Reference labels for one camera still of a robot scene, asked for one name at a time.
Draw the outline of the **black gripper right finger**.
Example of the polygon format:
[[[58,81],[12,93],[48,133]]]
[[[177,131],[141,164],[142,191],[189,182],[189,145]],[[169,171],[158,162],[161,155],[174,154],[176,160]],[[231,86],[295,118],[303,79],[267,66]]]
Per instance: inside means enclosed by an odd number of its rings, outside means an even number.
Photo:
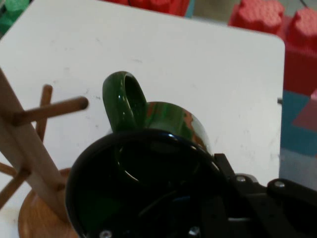
[[[250,175],[236,174],[224,154],[215,154],[226,179],[223,205],[235,237],[315,238],[317,192],[284,178],[260,185]]]

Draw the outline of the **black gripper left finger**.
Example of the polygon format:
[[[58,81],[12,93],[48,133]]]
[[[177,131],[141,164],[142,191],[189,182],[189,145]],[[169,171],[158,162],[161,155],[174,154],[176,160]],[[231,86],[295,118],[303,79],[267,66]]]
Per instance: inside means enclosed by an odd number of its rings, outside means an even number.
[[[220,196],[191,195],[186,238],[228,238],[229,224]]]

